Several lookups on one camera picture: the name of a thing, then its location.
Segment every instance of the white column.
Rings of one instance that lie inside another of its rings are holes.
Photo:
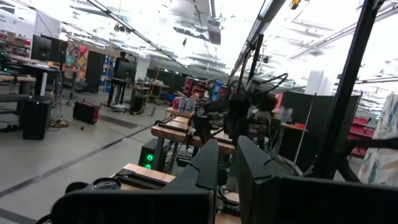
[[[145,58],[137,58],[137,70],[136,79],[144,79],[147,76],[147,70],[150,64],[150,57],[145,56]]]
[[[32,5],[50,16],[45,16],[39,12],[36,14],[35,35],[59,38],[62,29],[62,23],[59,21],[69,21],[72,16],[70,1],[32,0]]]
[[[312,69],[304,93],[331,96],[337,75],[338,73],[331,69],[328,58],[315,57],[312,61]]]
[[[47,37],[59,38],[62,29],[62,23],[45,16],[41,13],[36,14],[35,35],[45,35]]]

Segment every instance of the computer tower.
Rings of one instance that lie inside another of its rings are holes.
[[[24,139],[44,138],[50,123],[51,102],[46,96],[33,96],[25,102],[21,120]]]
[[[155,157],[155,148],[156,148],[156,143],[157,143],[157,138],[153,138],[149,142],[145,143],[141,147],[141,154],[139,155],[139,161],[138,165],[145,167],[147,169],[152,169],[153,167],[153,161]],[[163,171],[165,168],[165,162],[166,162],[166,156],[167,153],[162,153],[161,158],[160,158],[160,163],[158,167],[158,171]]]
[[[133,113],[142,113],[143,107],[145,107],[145,103],[147,101],[147,97],[146,96],[135,96],[134,97],[134,101],[133,101],[133,105],[131,106],[131,112]]]

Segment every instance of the floor stripe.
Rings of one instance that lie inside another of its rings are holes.
[[[36,220],[0,208],[0,217],[20,224],[35,224]]]
[[[54,174],[56,174],[58,172],[61,172],[64,169],[69,168],[69,167],[71,167],[71,166],[73,166],[73,165],[75,165],[75,164],[77,164],[77,163],[79,163],[79,162],[81,162],[81,161],[83,161],[85,159],[88,159],[91,156],[94,156],[95,154],[98,154],[98,153],[102,152],[103,150],[105,150],[105,149],[107,149],[107,148],[109,148],[111,146],[114,146],[115,144],[117,144],[117,143],[119,143],[119,142],[121,142],[121,141],[123,141],[125,139],[131,138],[132,136],[134,136],[134,135],[136,135],[138,133],[141,133],[141,132],[143,132],[145,130],[148,130],[151,127],[153,127],[153,126],[146,127],[144,129],[136,131],[136,132],[134,132],[132,134],[124,136],[121,139],[118,139],[118,140],[116,140],[114,142],[111,142],[111,143],[109,143],[109,144],[107,144],[107,145],[105,145],[105,146],[103,146],[103,147],[101,147],[99,149],[96,149],[96,150],[94,150],[92,152],[89,152],[89,153],[87,153],[85,155],[82,155],[82,156],[80,156],[80,157],[78,157],[78,158],[76,158],[76,159],[74,159],[72,161],[69,161],[69,162],[64,163],[62,165],[59,165],[59,166],[57,166],[57,167],[55,167],[55,168],[53,168],[53,169],[51,169],[51,170],[49,170],[47,172],[44,172],[43,174],[39,174],[39,175],[29,179],[29,180],[23,181],[22,183],[19,183],[19,184],[13,186],[13,187],[10,187],[10,188],[8,188],[6,190],[3,190],[2,192],[0,192],[0,198],[6,196],[8,194],[11,194],[11,193],[13,193],[13,192],[15,192],[17,190],[20,190],[20,189],[22,189],[22,188],[24,188],[24,187],[26,187],[28,185],[37,183],[37,182],[39,182],[39,181],[41,181],[41,180],[43,180],[43,179],[45,179],[47,177],[50,177],[51,175],[54,175]]]
[[[51,170],[49,170],[47,172],[44,172],[43,174],[39,174],[39,175],[37,175],[37,176],[35,176],[33,178],[30,178],[29,180],[23,181],[23,182],[15,185],[13,187],[10,187],[10,188],[8,188],[6,190],[3,190],[3,191],[0,192],[0,198],[4,197],[6,195],[9,195],[11,193],[14,193],[14,192],[16,192],[16,191],[18,191],[20,189],[23,189],[24,187],[27,187],[27,186],[32,185],[32,184],[35,184],[35,183],[37,183],[37,182],[39,182],[41,180],[44,180],[47,177],[50,177],[50,176],[52,176],[52,175],[54,175],[56,173],[59,173],[59,172],[65,170],[65,169],[67,169],[67,168],[69,168],[69,167],[71,167],[71,166],[73,166],[73,165],[75,165],[75,164],[77,164],[77,163],[79,163],[81,161],[84,161],[85,159],[90,158],[91,156],[94,156],[94,155],[104,151],[105,149],[108,149],[108,148],[116,145],[117,143],[119,143],[121,141],[124,141],[124,140],[126,140],[128,138],[131,138],[132,136],[134,136],[134,135],[136,135],[138,133],[141,133],[141,132],[143,132],[145,130],[148,130],[151,127],[153,127],[153,125],[145,127],[144,129],[141,129],[139,131],[135,131],[132,134],[124,136],[123,138],[118,139],[118,140],[116,140],[114,142],[111,142],[111,143],[109,143],[109,144],[107,144],[107,145],[105,145],[105,146],[103,146],[103,147],[101,147],[101,148],[99,148],[97,150],[89,152],[89,153],[87,153],[85,155],[80,156],[79,158],[76,158],[76,159],[74,159],[72,161],[69,161],[69,162],[64,163],[62,165],[59,165],[59,166],[57,166],[57,167],[55,167],[55,168],[53,168],[53,169],[51,169]],[[20,224],[35,223],[35,220],[33,220],[31,218],[28,218],[28,217],[25,217],[25,216],[22,216],[22,215],[18,215],[16,213],[4,210],[2,208],[0,208],[0,217],[1,218],[5,218],[6,220],[10,220],[12,222],[20,223]]]

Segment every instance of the patterned fabric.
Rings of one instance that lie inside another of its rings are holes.
[[[88,47],[78,46],[68,42],[67,59],[65,64],[75,66],[79,70],[77,75],[78,78],[84,79],[86,77],[88,52]]]
[[[398,95],[390,94],[384,104],[373,139],[387,139],[397,136]],[[368,149],[358,177],[364,183],[398,186],[398,151]]]

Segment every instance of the black metal frame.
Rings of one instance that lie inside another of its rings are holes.
[[[384,1],[365,0],[358,19],[354,37],[349,48],[344,65],[340,84],[336,92],[330,118],[321,144],[321,151],[314,166],[313,177],[333,179],[336,167],[333,165],[335,157],[335,142],[337,140],[341,123],[344,119],[345,108],[352,94],[356,77],[361,66],[362,58],[368,44],[369,36],[376,20],[377,11]]]
[[[116,173],[114,178],[119,180],[122,184],[127,184],[145,190],[159,190],[168,184],[167,182],[153,179],[146,175],[140,175],[127,169],[121,169]]]

